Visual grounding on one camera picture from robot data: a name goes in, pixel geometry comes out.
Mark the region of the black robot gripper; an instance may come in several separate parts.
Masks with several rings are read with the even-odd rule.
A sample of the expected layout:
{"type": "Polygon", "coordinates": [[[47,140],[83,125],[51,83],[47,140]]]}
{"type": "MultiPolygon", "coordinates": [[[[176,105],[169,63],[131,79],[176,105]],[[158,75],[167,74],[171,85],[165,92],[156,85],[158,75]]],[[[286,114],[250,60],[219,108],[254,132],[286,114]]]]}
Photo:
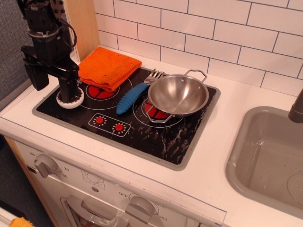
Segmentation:
{"type": "Polygon", "coordinates": [[[44,35],[38,33],[32,37],[32,46],[24,45],[24,65],[28,77],[37,91],[49,84],[48,75],[59,78],[59,100],[72,103],[80,100],[78,87],[79,67],[70,58],[72,43],[69,33],[44,35]]]}

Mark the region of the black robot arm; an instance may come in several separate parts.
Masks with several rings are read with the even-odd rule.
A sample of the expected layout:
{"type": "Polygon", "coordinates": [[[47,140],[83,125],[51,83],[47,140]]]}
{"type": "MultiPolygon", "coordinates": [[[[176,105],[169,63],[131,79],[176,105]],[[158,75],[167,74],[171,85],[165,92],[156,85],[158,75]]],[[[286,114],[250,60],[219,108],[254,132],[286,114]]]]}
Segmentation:
{"type": "Polygon", "coordinates": [[[59,81],[60,103],[79,102],[83,95],[79,88],[78,65],[70,58],[77,40],[72,40],[62,0],[19,0],[20,11],[27,21],[27,33],[33,46],[22,46],[24,65],[36,90],[49,84],[48,76],[59,81]]]}

